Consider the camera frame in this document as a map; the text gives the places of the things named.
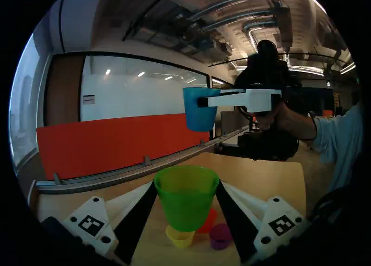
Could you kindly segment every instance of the ceiling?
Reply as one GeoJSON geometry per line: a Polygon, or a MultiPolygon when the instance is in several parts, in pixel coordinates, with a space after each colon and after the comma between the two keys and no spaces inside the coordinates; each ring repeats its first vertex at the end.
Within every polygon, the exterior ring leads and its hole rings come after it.
{"type": "MultiPolygon", "coordinates": [[[[122,39],[129,26],[154,1],[106,0],[98,22],[98,31],[119,30],[122,39]]],[[[352,63],[352,57],[341,36],[326,13],[313,0],[280,0],[281,9],[288,10],[281,17],[276,13],[249,16],[209,31],[204,31],[203,27],[242,13],[275,9],[277,6],[273,0],[238,0],[198,20],[189,21],[192,14],[221,1],[223,0],[161,0],[147,12],[127,39],[138,39],[170,48],[210,65],[213,62],[245,58],[255,53],[251,33],[257,42],[262,39],[274,42],[279,52],[299,53],[289,56],[289,64],[293,66],[322,70],[328,67],[331,72],[339,74],[342,68],[352,63]],[[274,20],[275,23],[249,28],[249,33],[243,32],[244,24],[264,20],[274,20]]],[[[243,65],[246,65],[245,59],[231,64],[231,69],[243,65]]]]}

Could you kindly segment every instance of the green cup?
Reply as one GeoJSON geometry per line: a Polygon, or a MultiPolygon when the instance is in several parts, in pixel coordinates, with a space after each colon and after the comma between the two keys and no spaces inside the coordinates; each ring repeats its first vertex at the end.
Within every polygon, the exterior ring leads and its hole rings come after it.
{"type": "Polygon", "coordinates": [[[214,171],[196,165],[172,166],[154,177],[167,221],[182,232],[202,227],[218,184],[214,171]]]}

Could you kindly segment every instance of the red cup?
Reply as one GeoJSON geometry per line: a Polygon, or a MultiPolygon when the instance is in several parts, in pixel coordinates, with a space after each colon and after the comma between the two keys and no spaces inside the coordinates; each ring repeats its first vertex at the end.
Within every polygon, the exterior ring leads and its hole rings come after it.
{"type": "Polygon", "coordinates": [[[213,208],[210,208],[209,214],[205,220],[205,223],[202,227],[197,229],[197,233],[209,233],[212,229],[215,220],[217,219],[217,211],[213,208]]]}

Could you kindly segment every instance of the plastic cup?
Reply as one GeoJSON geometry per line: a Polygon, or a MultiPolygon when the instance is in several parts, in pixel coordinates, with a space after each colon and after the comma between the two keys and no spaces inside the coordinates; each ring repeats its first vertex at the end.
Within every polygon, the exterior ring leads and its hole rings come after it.
{"type": "Polygon", "coordinates": [[[165,233],[177,248],[186,248],[192,244],[194,231],[181,232],[171,226],[167,226],[165,233]]]}
{"type": "Polygon", "coordinates": [[[220,90],[187,87],[183,88],[183,100],[187,127],[190,130],[206,132],[212,130],[217,115],[217,107],[198,107],[197,100],[200,97],[220,96],[220,90]]]}
{"type": "Polygon", "coordinates": [[[197,229],[197,233],[209,233],[212,227],[214,226],[214,222],[217,219],[217,211],[214,208],[211,208],[207,218],[205,220],[204,225],[197,229]]]}
{"type": "Polygon", "coordinates": [[[223,250],[233,241],[228,225],[225,223],[214,226],[209,232],[209,238],[214,250],[223,250]]]}
{"type": "Polygon", "coordinates": [[[219,177],[211,169],[176,165],[159,171],[154,184],[168,223],[178,231],[187,232],[204,224],[219,177]]]}

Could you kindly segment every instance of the blue cup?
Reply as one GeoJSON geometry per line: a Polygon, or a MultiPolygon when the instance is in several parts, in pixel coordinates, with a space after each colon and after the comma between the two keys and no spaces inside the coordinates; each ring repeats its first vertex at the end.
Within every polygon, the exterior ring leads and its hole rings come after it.
{"type": "Polygon", "coordinates": [[[187,87],[183,88],[183,100],[187,127],[197,132],[210,131],[215,122],[217,107],[198,107],[197,99],[201,97],[220,96],[219,89],[187,87]]]}

